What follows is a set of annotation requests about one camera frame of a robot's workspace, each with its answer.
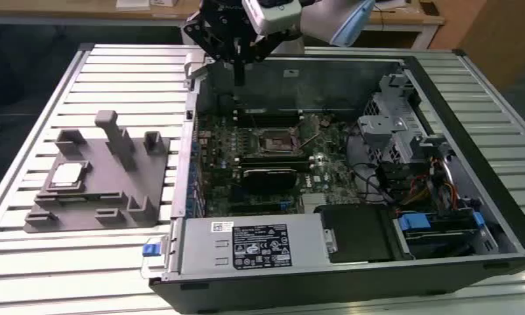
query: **power supply label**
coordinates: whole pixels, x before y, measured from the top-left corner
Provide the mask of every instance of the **power supply label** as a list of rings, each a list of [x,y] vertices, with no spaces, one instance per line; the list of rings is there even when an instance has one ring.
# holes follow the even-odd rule
[[[233,267],[237,270],[292,266],[285,224],[233,227]]]

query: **wire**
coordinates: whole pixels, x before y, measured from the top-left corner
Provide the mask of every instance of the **wire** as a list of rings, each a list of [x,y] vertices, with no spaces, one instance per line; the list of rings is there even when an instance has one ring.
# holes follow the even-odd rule
[[[385,29],[385,22],[384,22],[384,11],[377,7],[377,5],[373,5],[376,9],[379,10],[379,15],[381,17],[381,31]]]

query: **motherboard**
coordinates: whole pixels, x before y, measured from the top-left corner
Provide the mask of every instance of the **motherboard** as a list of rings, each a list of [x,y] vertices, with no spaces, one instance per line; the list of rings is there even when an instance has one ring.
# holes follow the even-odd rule
[[[312,213],[323,204],[359,203],[345,161],[352,128],[325,112],[201,117],[205,216]]]

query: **blue clip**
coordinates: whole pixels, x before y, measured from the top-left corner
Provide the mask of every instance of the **blue clip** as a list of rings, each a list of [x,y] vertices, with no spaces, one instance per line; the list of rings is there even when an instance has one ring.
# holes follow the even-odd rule
[[[156,257],[161,256],[161,243],[144,244],[141,247],[143,257]]]
[[[479,227],[483,227],[485,223],[484,223],[483,214],[479,211],[473,212],[473,218],[475,218],[476,225]]]
[[[409,230],[412,228],[431,228],[427,215],[424,213],[409,213],[399,218],[399,225],[401,230]]]

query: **slotted aluminum table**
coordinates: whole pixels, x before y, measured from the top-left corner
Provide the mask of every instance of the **slotted aluminum table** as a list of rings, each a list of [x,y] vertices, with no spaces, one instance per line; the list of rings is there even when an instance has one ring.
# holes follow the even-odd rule
[[[188,97],[184,63],[193,46],[96,45],[77,52],[0,184],[0,314],[173,314],[140,276],[141,245],[169,231]],[[525,123],[467,57],[448,51],[308,48],[308,54],[400,54],[419,58],[525,212]],[[63,127],[104,137],[99,110],[116,110],[132,135],[172,139],[160,225],[27,234],[24,218],[43,185]],[[437,130],[433,116],[425,116]],[[433,297],[257,310],[244,314],[525,314],[525,272]]]

